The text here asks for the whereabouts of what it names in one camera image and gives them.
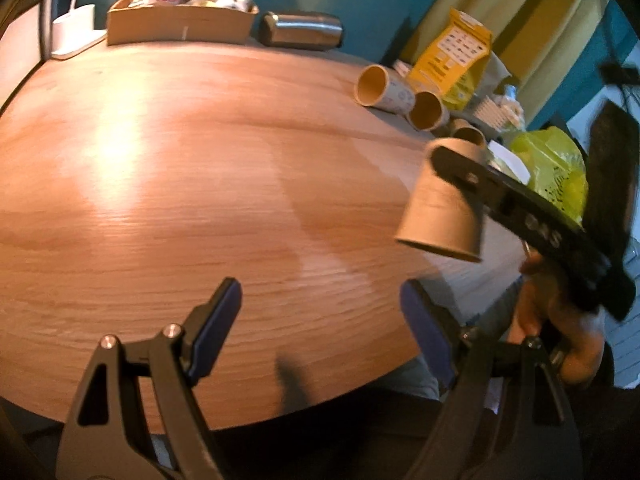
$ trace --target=human hand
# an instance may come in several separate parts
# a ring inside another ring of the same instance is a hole
[[[526,277],[508,334],[508,342],[520,344],[526,336],[540,334],[549,320],[568,340],[570,350],[560,368],[560,378],[571,386],[588,386],[604,353],[604,312],[579,310],[568,299],[562,269],[533,253],[520,266]]]

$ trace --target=yellow package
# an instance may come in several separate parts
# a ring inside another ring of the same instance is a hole
[[[449,27],[430,44],[407,75],[414,90],[437,92],[451,110],[462,110],[489,62],[492,34],[478,20],[451,9]]]
[[[588,187],[584,159],[574,141],[552,126],[517,136],[509,149],[530,171],[529,189],[582,224]]]

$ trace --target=brown box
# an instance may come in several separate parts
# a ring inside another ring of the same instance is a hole
[[[140,41],[215,41],[243,44],[258,7],[251,12],[188,5],[129,7],[118,0],[107,13],[107,44]]]

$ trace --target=cardboard box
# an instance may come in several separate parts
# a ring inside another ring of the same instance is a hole
[[[141,41],[213,41],[243,44],[258,14],[188,5],[129,7],[118,0],[107,13],[107,44]]]
[[[416,90],[434,91],[451,110],[463,110],[491,56],[492,34],[468,14],[451,9],[449,27],[430,44],[407,75]]]

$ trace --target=wood grain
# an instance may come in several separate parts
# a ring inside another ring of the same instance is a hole
[[[353,102],[361,64],[188,43],[45,64],[0,118],[0,395],[64,418],[102,335],[152,336],[235,276],[196,396],[246,424],[414,356],[405,278],[468,313],[498,296],[522,256],[501,228],[478,266],[393,242],[426,138]]]

